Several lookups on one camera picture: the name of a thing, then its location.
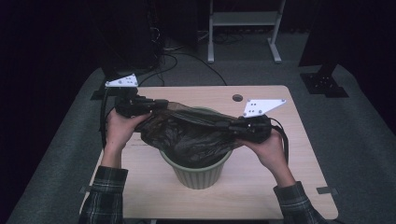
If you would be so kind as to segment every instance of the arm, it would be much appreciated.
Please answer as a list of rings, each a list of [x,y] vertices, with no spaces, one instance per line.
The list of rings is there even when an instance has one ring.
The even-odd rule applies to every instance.
[[[279,201],[285,223],[327,223],[312,206],[301,182],[296,182],[286,163],[282,147],[282,137],[272,131],[271,136],[261,144],[239,140],[251,148],[263,166],[274,175],[277,186],[274,192]]]
[[[121,169],[122,150],[134,128],[149,116],[127,119],[114,109],[108,115],[107,144],[78,223],[122,223],[122,192],[128,175]]]

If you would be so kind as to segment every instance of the person's right hand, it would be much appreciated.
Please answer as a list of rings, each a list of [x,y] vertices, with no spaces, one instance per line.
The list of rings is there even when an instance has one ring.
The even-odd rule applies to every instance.
[[[118,114],[116,109],[112,109],[107,116],[107,144],[105,150],[121,151],[132,137],[134,128],[150,116],[151,113],[125,118]]]
[[[256,153],[262,165],[268,168],[274,175],[276,183],[281,188],[295,184],[294,177],[286,163],[280,133],[272,130],[271,136],[260,144],[240,139],[238,139],[238,142],[249,147]]]

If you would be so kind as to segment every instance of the person's left hand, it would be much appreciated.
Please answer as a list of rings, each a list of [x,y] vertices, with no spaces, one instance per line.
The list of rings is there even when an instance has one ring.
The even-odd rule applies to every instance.
[[[113,109],[107,116],[107,143],[105,150],[122,150],[132,137],[134,128],[150,115],[151,113],[127,119]]]

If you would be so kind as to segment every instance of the black cable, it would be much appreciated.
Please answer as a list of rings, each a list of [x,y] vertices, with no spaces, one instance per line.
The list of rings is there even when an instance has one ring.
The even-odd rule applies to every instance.
[[[237,38],[236,35],[219,34],[215,36],[213,43],[217,45],[231,45],[244,39],[244,36],[242,34],[238,34],[238,35],[240,35],[241,37]]]
[[[333,219],[333,221],[338,222],[338,223],[341,223],[341,224],[346,224],[345,222],[342,222],[342,221],[338,220],[337,218],[336,218],[336,219]]]
[[[103,99],[102,99],[102,105],[100,108],[100,133],[102,136],[103,148],[105,148],[105,146],[106,146],[106,117],[107,116],[105,116],[105,111],[106,111],[106,103],[107,103],[109,90],[110,90],[110,88],[106,89],[105,95],[103,96]]]
[[[277,121],[276,119],[272,119],[271,120],[275,121],[279,126],[274,126],[273,125],[273,129],[275,129],[277,132],[280,133],[280,135],[282,136],[283,139],[283,152],[285,154],[285,159],[286,159],[286,163],[289,163],[289,139],[286,136],[285,130],[282,127],[282,124],[280,124],[279,121]]]
[[[160,70],[160,72],[157,74],[157,78],[160,79],[160,81],[163,83],[162,87],[165,86],[165,81],[163,80],[163,71],[161,70],[161,67],[159,66],[158,69]]]
[[[161,72],[160,72],[161,74],[164,73],[164,72],[167,72],[167,71],[172,70],[172,69],[175,68],[176,65],[177,65],[177,58],[176,58],[176,57],[174,57],[174,56],[172,56],[172,55],[169,55],[169,54],[164,54],[164,56],[168,56],[168,57],[171,57],[171,58],[175,59],[175,64],[172,65],[170,68],[167,68],[167,69],[161,71]],[[151,74],[150,76],[146,77],[145,79],[143,79],[142,81],[139,82],[139,86],[138,86],[138,87],[141,87],[142,84],[143,84],[147,79],[149,79],[149,78],[151,78],[151,77],[154,77],[154,76],[157,76],[157,75],[160,74],[160,73],[154,73],[154,74]]]
[[[222,82],[224,83],[224,86],[228,86],[228,85],[227,85],[227,82],[224,80],[224,78],[221,76],[221,74],[220,74],[218,71],[216,71],[215,69],[213,69],[211,66],[209,66],[209,64],[207,64],[206,62],[204,62],[202,59],[200,59],[200,58],[198,58],[198,57],[196,57],[196,56],[194,56],[194,55],[188,54],[188,53],[172,53],[172,54],[187,55],[187,56],[190,56],[190,57],[192,57],[192,58],[195,58],[196,60],[200,61],[201,63],[203,63],[204,65],[206,65],[208,68],[210,68],[210,70],[212,70],[214,73],[216,73],[216,75],[218,75],[219,78],[221,78]]]
[[[169,53],[169,52],[173,52],[173,51],[180,50],[183,48],[185,48],[185,46],[178,46],[178,47],[174,47],[174,48],[163,48],[163,51]]]

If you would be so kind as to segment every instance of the hand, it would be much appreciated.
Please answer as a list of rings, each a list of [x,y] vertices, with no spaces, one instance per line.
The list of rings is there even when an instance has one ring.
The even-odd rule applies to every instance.
[[[151,114],[136,116],[130,119],[119,115],[113,109],[107,116],[107,143],[105,146],[101,165],[121,168],[122,150],[132,137],[134,128]]]
[[[286,163],[280,133],[272,130],[271,136],[260,144],[245,140],[238,140],[238,142],[249,147],[256,153],[262,165],[268,168],[274,175],[276,183],[281,188],[295,184],[294,177]]]
[[[150,115],[146,114],[127,119],[113,109],[107,116],[106,149],[122,150],[132,137],[134,128]]]

